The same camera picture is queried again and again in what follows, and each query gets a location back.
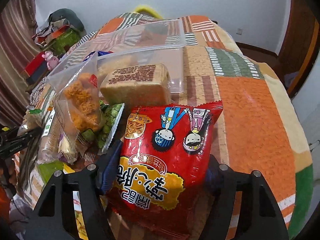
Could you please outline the beige green snack packet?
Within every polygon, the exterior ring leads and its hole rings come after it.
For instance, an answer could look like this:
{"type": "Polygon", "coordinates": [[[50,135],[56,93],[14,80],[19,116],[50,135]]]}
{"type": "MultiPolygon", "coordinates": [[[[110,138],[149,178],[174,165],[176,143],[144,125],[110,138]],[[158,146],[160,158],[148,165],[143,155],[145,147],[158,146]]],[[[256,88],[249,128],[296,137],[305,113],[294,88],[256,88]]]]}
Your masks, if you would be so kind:
{"type": "Polygon", "coordinates": [[[42,125],[42,110],[32,109],[27,110],[25,116],[23,117],[23,122],[18,129],[17,135],[23,135],[25,132],[30,131],[34,128],[40,127],[42,125]]]}

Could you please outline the orange floss pastry bag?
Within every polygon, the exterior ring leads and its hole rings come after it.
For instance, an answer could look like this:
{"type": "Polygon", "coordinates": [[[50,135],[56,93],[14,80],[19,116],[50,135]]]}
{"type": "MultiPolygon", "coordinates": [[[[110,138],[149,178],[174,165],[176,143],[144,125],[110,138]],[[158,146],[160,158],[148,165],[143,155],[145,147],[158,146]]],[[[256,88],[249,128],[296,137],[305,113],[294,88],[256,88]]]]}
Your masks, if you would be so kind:
{"type": "Polygon", "coordinates": [[[97,61],[98,53],[94,52],[85,61],[48,77],[56,93],[54,109],[68,139],[75,140],[88,129],[96,132],[103,124],[97,61]]]}

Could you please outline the red noodle snack bag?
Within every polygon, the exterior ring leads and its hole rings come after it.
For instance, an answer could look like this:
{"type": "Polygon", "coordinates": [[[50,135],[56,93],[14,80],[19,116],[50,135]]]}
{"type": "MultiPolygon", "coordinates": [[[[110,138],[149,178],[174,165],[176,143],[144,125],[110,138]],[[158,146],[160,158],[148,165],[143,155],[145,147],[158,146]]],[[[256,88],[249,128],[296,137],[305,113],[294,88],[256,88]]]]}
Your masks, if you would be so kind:
{"type": "Polygon", "coordinates": [[[113,211],[168,239],[188,239],[222,101],[134,107],[127,119],[113,211]]]}

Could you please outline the yellow chips snack bag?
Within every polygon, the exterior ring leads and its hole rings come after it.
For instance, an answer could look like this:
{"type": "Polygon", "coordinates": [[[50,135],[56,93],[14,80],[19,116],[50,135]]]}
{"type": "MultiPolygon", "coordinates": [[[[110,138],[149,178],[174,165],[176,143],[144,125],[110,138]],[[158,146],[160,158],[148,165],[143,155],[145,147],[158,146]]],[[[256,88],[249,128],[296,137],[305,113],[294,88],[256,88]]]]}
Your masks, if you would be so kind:
{"type": "Polygon", "coordinates": [[[80,193],[78,190],[73,191],[73,207],[74,207],[75,220],[76,220],[76,226],[78,229],[79,238],[88,240],[84,218],[82,214],[81,203],[80,203],[80,193]]]}

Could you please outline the green round jelly cup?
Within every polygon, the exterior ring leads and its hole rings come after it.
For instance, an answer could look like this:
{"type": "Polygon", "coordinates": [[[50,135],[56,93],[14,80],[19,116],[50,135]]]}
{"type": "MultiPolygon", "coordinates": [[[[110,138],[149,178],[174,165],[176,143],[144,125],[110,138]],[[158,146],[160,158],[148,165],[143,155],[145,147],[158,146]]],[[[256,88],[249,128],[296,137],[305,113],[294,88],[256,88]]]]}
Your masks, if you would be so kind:
{"type": "Polygon", "coordinates": [[[47,184],[56,170],[63,170],[63,162],[55,160],[49,163],[38,164],[37,169],[44,184],[47,184]]]}

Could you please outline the brown cracker sleeve pack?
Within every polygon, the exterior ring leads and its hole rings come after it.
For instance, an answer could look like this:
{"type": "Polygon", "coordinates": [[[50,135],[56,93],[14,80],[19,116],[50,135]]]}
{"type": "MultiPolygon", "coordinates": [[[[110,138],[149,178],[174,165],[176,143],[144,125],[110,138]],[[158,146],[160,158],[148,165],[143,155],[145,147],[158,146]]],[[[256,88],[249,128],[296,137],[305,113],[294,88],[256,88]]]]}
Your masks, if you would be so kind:
{"type": "Polygon", "coordinates": [[[41,135],[40,146],[37,153],[38,164],[50,163],[58,159],[59,136],[60,124],[55,109],[53,108],[41,135]]]}

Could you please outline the purple wrapped cheese stick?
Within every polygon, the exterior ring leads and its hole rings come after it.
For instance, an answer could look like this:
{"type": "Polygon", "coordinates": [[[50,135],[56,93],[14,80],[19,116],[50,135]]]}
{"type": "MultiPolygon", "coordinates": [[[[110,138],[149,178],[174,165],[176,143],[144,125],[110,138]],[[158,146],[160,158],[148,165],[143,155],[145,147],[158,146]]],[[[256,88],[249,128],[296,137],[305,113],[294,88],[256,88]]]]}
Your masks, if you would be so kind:
{"type": "Polygon", "coordinates": [[[64,134],[60,134],[57,157],[59,161],[73,165],[77,158],[78,152],[70,145],[64,134]]]}

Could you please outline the red gift box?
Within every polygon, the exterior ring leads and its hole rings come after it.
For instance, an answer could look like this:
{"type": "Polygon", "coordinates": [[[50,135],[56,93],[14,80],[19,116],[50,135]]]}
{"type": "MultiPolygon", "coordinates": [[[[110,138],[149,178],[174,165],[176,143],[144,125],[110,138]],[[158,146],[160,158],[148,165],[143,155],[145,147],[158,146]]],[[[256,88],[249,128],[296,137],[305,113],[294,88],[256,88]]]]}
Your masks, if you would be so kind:
{"type": "Polygon", "coordinates": [[[26,65],[23,75],[25,78],[29,78],[31,76],[40,77],[46,72],[48,72],[48,68],[44,59],[44,51],[42,51],[26,65]]]}

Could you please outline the patchwork orange bed blanket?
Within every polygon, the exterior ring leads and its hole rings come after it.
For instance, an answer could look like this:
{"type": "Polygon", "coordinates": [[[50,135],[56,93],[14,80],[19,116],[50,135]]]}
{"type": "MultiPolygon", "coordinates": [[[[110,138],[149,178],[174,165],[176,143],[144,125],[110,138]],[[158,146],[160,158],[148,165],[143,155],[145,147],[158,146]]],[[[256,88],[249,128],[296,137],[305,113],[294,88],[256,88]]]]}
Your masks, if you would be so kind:
{"type": "MultiPolygon", "coordinates": [[[[259,170],[270,186],[287,227],[288,239],[302,228],[312,194],[309,146],[288,94],[265,63],[242,54],[234,40],[205,16],[182,20],[183,92],[172,99],[182,105],[221,100],[223,113],[214,128],[211,153],[236,172],[259,170]]],[[[156,21],[135,12],[113,18],[99,35],[156,21]]],[[[103,63],[130,64],[131,57],[103,63]]]]}

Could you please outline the pink plush toy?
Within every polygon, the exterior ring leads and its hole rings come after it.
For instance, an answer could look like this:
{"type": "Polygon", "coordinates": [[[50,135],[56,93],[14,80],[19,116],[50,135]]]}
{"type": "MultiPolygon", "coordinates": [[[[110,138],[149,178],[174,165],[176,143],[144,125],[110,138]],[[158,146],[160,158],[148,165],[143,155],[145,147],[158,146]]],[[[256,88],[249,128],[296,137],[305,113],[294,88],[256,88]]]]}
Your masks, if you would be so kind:
{"type": "Polygon", "coordinates": [[[46,61],[47,68],[50,72],[59,64],[59,59],[53,54],[52,51],[45,51],[42,57],[46,61]]]}

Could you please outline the green fabric storage box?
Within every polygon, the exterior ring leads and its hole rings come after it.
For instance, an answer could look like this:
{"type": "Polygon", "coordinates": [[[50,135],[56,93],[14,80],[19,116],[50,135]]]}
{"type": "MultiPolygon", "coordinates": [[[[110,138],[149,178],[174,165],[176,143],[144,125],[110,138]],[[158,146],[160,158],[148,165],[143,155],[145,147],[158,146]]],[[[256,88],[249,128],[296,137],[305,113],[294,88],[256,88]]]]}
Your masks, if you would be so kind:
{"type": "Polygon", "coordinates": [[[47,50],[52,51],[55,56],[64,55],[74,44],[80,41],[80,38],[80,34],[77,31],[67,28],[49,43],[47,50]]]}

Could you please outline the pile of clothes clutter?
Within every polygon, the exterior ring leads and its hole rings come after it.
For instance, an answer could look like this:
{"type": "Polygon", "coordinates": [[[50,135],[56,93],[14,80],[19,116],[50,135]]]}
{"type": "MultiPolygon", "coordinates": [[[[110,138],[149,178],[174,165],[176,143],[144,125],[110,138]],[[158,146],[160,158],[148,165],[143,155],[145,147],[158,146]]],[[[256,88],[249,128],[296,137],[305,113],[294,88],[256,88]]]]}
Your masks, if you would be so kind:
{"type": "Polygon", "coordinates": [[[62,35],[69,28],[69,21],[66,18],[50,22],[48,27],[32,36],[36,45],[46,47],[52,40],[62,35]]]}

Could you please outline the striped red gold curtain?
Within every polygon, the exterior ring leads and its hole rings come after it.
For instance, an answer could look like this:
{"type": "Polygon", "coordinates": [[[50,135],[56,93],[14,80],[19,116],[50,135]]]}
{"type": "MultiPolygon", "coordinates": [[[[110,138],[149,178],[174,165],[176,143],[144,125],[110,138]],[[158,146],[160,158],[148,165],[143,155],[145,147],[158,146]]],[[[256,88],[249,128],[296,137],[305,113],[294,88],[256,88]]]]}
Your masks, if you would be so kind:
{"type": "Polygon", "coordinates": [[[40,52],[35,34],[35,0],[8,0],[1,8],[1,124],[21,124],[29,94],[24,69],[40,52]]]}

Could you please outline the grey green pillow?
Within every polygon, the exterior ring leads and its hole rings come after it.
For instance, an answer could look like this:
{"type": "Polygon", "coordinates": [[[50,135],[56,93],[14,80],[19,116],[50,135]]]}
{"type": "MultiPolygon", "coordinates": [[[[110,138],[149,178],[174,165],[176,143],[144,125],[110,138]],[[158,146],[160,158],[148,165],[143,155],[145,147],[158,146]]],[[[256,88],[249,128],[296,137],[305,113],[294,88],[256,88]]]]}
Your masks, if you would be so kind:
{"type": "Polygon", "coordinates": [[[69,22],[69,24],[75,27],[78,31],[80,32],[84,31],[85,28],[83,23],[77,17],[76,13],[71,9],[67,9],[67,8],[58,9],[52,12],[48,17],[49,22],[56,22],[63,19],[66,19],[69,22]]]}

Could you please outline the clear plastic storage bin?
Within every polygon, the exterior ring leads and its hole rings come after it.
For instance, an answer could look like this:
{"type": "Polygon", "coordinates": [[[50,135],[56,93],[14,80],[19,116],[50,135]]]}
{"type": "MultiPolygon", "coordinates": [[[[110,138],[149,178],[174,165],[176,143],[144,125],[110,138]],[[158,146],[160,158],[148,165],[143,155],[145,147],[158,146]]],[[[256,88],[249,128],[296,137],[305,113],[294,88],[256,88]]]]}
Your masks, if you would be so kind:
{"type": "Polygon", "coordinates": [[[182,20],[163,20],[120,29],[86,41],[58,65],[58,70],[81,63],[93,51],[105,51],[98,64],[131,57],[131,64],[163,64],[170,75],[171,93],[183,92],[183,47],[186,45],[182,20]]]}

